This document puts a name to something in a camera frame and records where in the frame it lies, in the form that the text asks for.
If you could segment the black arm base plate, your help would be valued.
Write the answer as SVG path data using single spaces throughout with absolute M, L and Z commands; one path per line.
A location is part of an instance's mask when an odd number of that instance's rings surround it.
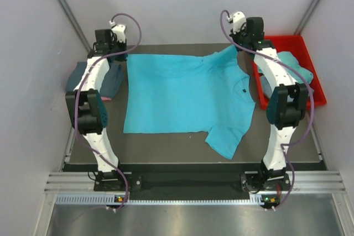
M 129 198 L 143 201 L 242 200 L 251 192 L 286 191 L 290 181 L 261 185 L 258 175 L 239 172 L 150 172 L 125 174 Z

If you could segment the bright blue t shirt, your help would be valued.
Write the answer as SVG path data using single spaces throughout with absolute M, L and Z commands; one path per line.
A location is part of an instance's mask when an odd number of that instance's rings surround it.
M 233 158 L 256 105 L 234 46 L 206 56 L 132 54 L 127 75 L 125 133 L 206 132 L 213 150 Z

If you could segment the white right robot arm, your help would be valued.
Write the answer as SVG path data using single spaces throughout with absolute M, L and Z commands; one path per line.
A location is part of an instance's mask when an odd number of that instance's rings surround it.
M 266 110 L 270 123 L 268 148 L 258 175 L 246 176 L 244 180 L 245 190 L 257 193 L 288 181 L 285 156 L 293 133 L 305 117 L 309 91 L 280 65 L 274 44 L 264 37 L 261 17 L 246 18 L 242 12 L 236 12 L 228 15 L 227 21 L 232 24 L 230 37 L 237 44 L 237 51 L 243 50 L 253 56 L 272 92 Z

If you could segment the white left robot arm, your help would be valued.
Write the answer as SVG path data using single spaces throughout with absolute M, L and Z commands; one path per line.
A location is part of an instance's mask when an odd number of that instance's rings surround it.
M 77 63 L 66 85 L 65 101 L 72 127 L 97 161 L 97 170 L 92 171 L 95 191 L 126 188 L 125 176 L 118 171 L 119 159 L 108 138 L 108 113 L 104 105 L 104 100 L 117 93 L 123 80 L 118 62 L 127 57 L 125 31 L 122 24 L 96 30 L 96 41 L 87 60 Z

